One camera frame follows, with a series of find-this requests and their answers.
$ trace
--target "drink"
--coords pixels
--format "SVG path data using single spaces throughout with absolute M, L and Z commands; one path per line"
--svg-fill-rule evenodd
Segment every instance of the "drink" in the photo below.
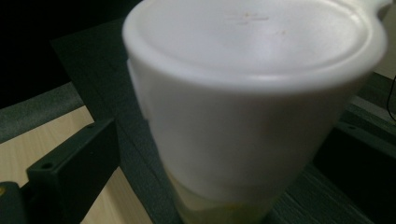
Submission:
M 190 223 L 255 222 L 386 50 L 389 0 L 145 0 L 123 27 L 143 115 Z
M 175 206 L 185 224 L 256 224 L 271 210 L 277 197 L 255 203 L 222 203 L 193 193 L 167 173 L 174 189 Z

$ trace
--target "gray fabric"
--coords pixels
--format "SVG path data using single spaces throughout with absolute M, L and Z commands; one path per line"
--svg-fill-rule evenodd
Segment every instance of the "gray fabric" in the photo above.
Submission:
M 52 46 L 93 118 L 115 119 L 122 171 L 153 223 L 182 223 L 149 126 L 134 96 L 121 41 L 122 22 L 112 21 L 64 36 L 52 41 Z M 372 222 L 310 165 L 263 223 Z
M 84 104 L 71 82 L 0 110 L 0 144 Z

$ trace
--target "black bracket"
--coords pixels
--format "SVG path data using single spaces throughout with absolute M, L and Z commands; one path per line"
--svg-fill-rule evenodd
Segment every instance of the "black bracket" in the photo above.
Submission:
M 80 223 L 119 165 L 114 120 L 87 125 L 30 166 L 22 188 L 0 183 L 0 223 Z

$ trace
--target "white plastic cup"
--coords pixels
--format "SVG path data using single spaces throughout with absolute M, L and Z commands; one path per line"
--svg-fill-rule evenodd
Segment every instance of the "white plastic cup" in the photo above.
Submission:
M 376 14 L 389 4 L 144 0 L 131 11 L 129 72 L 187 223 L 253 223 L 271 209 L 384 55 Z

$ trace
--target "cup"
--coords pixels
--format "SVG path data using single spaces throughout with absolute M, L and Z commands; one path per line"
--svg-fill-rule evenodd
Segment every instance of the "cup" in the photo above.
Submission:
M 144 0 L 122 37 L 185 223 L 258 223 L 387 47 L 389 0 Z

